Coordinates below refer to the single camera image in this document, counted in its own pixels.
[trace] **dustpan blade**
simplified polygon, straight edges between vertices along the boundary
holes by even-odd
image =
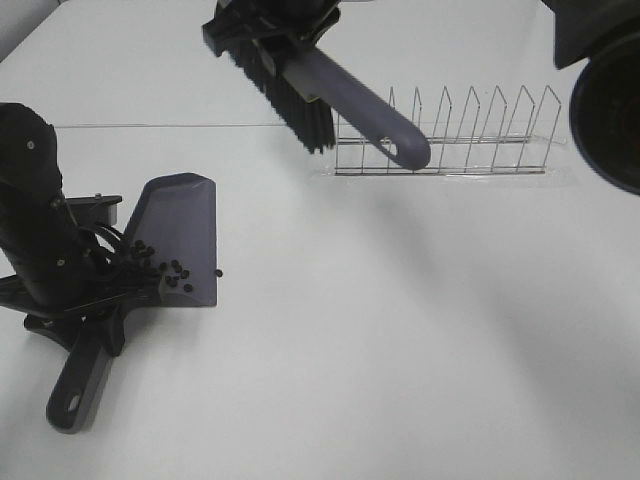
[[[166,265],[160,284],[162,306],[216,305],[216,185],[212,180],[182,173],[149,181],[124,237],[130,246],[140,240],[153,248],[151,267]],[[173,261],[180,267],[174,268]],[[186,278],[176,271],[180,269],[188,270]]]

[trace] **black camera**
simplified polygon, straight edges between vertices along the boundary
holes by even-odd
[[[570,107],[580,152],[607,181],[640,194],[640,1],[543,1],[556,14],[556,66],[590,59]]]

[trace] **camera lens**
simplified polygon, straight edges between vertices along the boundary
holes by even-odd
[[[640,194],[640,33],[611,42],[591,58],[573,92],[570,116],[591,167]]]

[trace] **wall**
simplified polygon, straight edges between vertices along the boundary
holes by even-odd
[[[0,61],[58,6],[58,0],[0,0]]]

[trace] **brush handle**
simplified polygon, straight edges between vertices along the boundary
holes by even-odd
[[[429,163],[431,148],[420,129],[318,48],[288,59],[283,76],[303,98],[322,98],[402,168],[420,170]],[[387,139],[395,155],[383,144]]]

